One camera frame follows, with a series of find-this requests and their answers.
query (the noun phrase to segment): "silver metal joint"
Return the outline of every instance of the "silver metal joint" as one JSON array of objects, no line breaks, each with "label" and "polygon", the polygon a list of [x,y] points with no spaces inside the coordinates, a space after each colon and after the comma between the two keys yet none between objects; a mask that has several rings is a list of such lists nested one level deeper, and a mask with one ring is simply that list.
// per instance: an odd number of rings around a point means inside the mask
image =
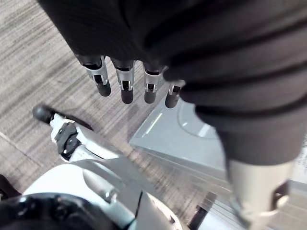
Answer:
[{"label": "silver metal joint", "polygon": [[169,95],[178,94],[178,92],[174,92],[174,87],[177,86],[182,88],[185,84],[186,82],[184,80],[171,81],[168,90]]},{"label": "silver metal joint", "polygon": [[88,72],[88,74],[90,75],[90,78],[96,83],[98,84],[99,82],[97,82],[97,80],[95,79],[97,77],[101,77],[101,82],[106,85],[108,78],[107,78],[107,69],[106,69],[106,63],[105,60],[103,58],[101,58],[101,67],[99,69],[89,69],[87,67],[84,67],[86,69],[86,71]]},{"label": "silver metal joint", "polygon": [[157,91],[157,87],[158,87],[158,83],[162,77],[162,72],[159,73],[158,75],[151,75],[149,73],[147,73],[144,69],[144,87],[145,87],[145,91],[149,92],[156,92]]},{"label": "silver metal joint", "polygon": [[134,64],[133,67],[128,71],[121,71],[119,69],[116,69],[116,75],[119,82],[119,87],[121,90],[126,90],[124,88],[123,82],[128,82],[128,90],[131,91],[133,89],[134,84]]}]

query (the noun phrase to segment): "black cloth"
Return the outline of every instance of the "black cloth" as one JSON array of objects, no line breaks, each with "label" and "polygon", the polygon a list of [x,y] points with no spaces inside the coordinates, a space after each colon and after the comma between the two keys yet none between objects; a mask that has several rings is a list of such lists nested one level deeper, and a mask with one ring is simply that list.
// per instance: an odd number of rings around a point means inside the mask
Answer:
[{"label": "black cloth", "polygon": [[76,54],[163,66],[227,157],[293,160],[307,123],[307,1],[39,0]]}]

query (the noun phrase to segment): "gray carpet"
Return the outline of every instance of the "gray carpet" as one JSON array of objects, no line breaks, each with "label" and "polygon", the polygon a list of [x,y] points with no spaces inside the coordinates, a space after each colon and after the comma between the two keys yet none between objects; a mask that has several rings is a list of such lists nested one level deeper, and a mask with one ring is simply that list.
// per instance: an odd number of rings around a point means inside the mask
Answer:
[{"label": "gray carpet", "polygon": [[[46,14],[33,0],[2,0],[0,7],[0,173],[22,192],[36,178],[61,164],[50,128],[32,118],[32,108],[45,102],[90,123],[95,131],[128,156],[156,186],[170,208],[188,223],[207,194],[201,182],[165,166],[128,144],[156,102],[143,99],[140,62],[136,63],[134,102],[121,102],[114,67],[107,58],[112,87],[101,97]],[[277,217],[276,229],[307,229],[307,199],[293,196]]]}]

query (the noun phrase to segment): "robotic finger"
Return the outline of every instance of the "robotic finger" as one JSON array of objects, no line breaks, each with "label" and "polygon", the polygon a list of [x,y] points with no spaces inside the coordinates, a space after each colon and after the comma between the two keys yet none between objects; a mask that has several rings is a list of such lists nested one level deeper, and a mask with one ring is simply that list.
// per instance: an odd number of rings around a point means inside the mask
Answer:
[{"label": "robotic finger", "polygon": [[111,58],[116,69],[116,75],[121,89],[123,103],[130,104],[133,101],[134,63],[135,61],[120,61]]},{"label": "robotic finger", "polygon": [[104,56],[75,55],[81,65],[87,70],[90,78],[95,82],[100,95],[108,97],[111,94],[111,86],[107,77],[107,69]]},{"label": "robotic finger", "polygon": [[154,67],[148,63],[143,63],[144,66],[144,87],[145,94],[144,100],[146,103],[151,104],[155,101],[158,83],[162,78],[162,69]]},{"label": "robotic finger", "polygon": [[177,105],[177,102],[179,100],[179,93],[184,84],[184,80],[170,82],[169,90],[165,99],[165,105],[167,108],[171,109]]}]

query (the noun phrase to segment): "black rubber tip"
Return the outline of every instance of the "black rubber tip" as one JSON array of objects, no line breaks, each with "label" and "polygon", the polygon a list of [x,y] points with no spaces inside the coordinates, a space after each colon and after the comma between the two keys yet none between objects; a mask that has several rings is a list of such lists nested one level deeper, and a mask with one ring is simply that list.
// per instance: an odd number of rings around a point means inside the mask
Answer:
[{"label": "black rubber tip", "polygon": [[148,104],[154,103],[156,95],[157,95],[157,92],[152,92],[152,91],[147,92],[147,91],[145,91],[144,100]]},{"label": "black rubber tip", "polygon": [[130,104],[133,101],[133,90],[122,90],[121,99],[123,103]]},{"label": "black rubber tip", "polygon": [[178,94],[170,95],[169,93],[167,93],[167,96],[166,96],[166,99],[165,99],[165,106],[169,109],[172,109],[176,106],[178,100],[179,100]]},{"label": "black rubber tip", "polygon": [[103,97],[108,97],[111,94],[111,86],[110,82],[108,81],[106,85],[99,83],[97,85],[98,92]]},{"label": "black rubber tip", "polygon": [[39,121],[45,122],[48,125],[56,112],[56,110],[45,104],[38,104],[32,110],[34,118]]}]

